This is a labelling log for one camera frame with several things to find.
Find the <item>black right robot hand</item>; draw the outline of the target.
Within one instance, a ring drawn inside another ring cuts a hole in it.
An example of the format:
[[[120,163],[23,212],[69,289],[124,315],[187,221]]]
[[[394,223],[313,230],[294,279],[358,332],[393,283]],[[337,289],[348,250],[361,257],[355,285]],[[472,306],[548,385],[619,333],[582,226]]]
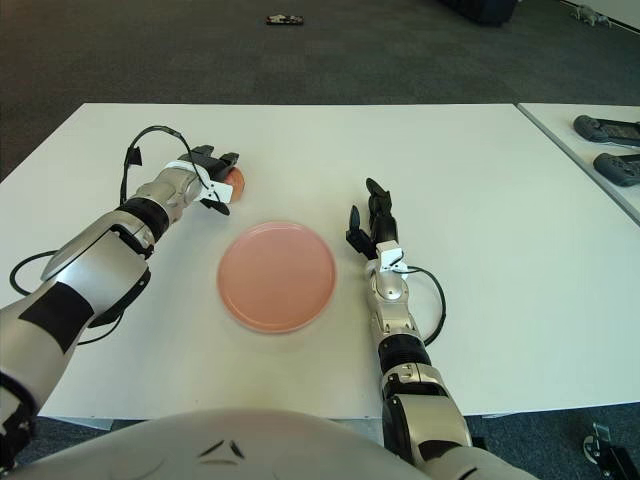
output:
[[[345,232],[347,243],[368,260],[378,257],[376,247],[380,243],[398,241],[397,222],[392,215],[392,199],[389,191],[384,190],[372,178],[366,179],[369,192],[369,233],[360,228],[360,212],[353,205],[350,210],[348,229]]]

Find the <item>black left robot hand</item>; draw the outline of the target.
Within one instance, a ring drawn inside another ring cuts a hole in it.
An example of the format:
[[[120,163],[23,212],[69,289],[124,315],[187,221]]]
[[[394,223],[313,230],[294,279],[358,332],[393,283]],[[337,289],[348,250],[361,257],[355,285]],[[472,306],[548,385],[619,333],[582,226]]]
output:
[[[237,202],[245,188],[244,175],[237,167],[239,155],[229,152],[219,158],[213,156],[214,147],[201,145],[180,156],[175,164],[196,175],[199,188],[193,199],[208,209],[229,216],[229,204]]]

